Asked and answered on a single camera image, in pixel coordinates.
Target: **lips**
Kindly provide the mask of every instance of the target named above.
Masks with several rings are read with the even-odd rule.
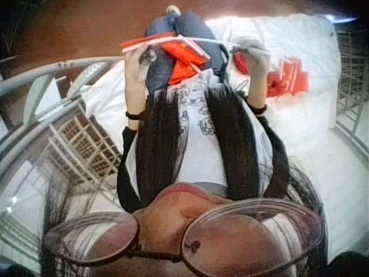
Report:
[[[162,190],[155,198],[154,203],[171,193],[180,193],[180,192],[191,193],[200,198],[210,201],[209,196],[203,190],[197,188],[195,185],[190,183],[177,183]]]

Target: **cartoon print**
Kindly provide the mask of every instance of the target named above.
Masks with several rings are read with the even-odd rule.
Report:
[[[195,85],[194,87],[193,87],[193,89],[192,89],[192,91],[193,92],[197,92],[197,91],[200,91],[200,90],[202,90],[203,89],[203,85],[199,85],[199,84],[197,84],[197,85]]]
[[[180,134],[183,134],[185,132],[185,130],[186,130],[186,127],[185,126],[180,126],[179,127],[179,133]]]
[[[188,121],[189,120],[189,114],[187,111],[183,111],[182,116],[180,117],[182,121]]]
[[[181,103],[185,106],[200,106],[204,103],[204,100],[202,97],[197,98],[184,98]]]
[[[211,117],[204,118],[199,122],[199,126],[202,134],[213,135],[215,134],[215,128]]]
[[[203,115],[210,114],[208,105],[202,105],[201,108],[198,110],[198,113]]]
[[[188,88],[186,84],[181,85],[179,88],[175,88],[174,91],[178,94],[179,99],[190,96],[190,88]]]

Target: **white bedsheet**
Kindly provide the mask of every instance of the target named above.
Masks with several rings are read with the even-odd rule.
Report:
[[[220,40],[237,42],[248,37],[264,41],[272,53],[271,70],[277,70],[281,55],[302,60],[309,76],[309,91],[268,99],[270,125],[322,197],[329,231],[329,260],[345,250],[367,249],[367,165],[329,129],[336,119],[341,73],[334,26],[325,18],[303,14],[227,17],[207,24]],[[87,116],[96,117],[121,152],[122,130],[127,124],[123,72],[124,62],[120,62],[83,95]],[[228,72],[233,87],[245,78],[232,63]]]

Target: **blue jeans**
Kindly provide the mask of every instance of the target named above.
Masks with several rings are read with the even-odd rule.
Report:
[[[196,14],[189,12],[184,15],[169,14],[155,19],[146,30],[145,36],[155,35],[163,32],[174,32],[177,35],[215,39],[212,31],[205,25],[203,20]],[[225,78],[225,68],[222,52],[228,59],[228,52],[224,45],[198,42],[199,46],[211,57],[201,70],[212,68],[214,74],[219,76],[221,81]],[[160,47],[155,48],[156,61],[150,64],[146,85],[150,93],[168,84],[172,74],[175,61],[169,57]]]

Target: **round glasses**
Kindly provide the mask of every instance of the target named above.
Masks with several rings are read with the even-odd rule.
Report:
[[[320,244],[324,232],[320,217],[304,206],[247,199],[194,219],[183,233],[179,254],[142,251],[139,234],[139,222],[132,214],[97,212],[54,227],[44,243],[58,257],[86,267],[126,256],[182,261],[198,276],[261,276],[277,271],[289,276],[294,265],[306,263],[304,258]]]

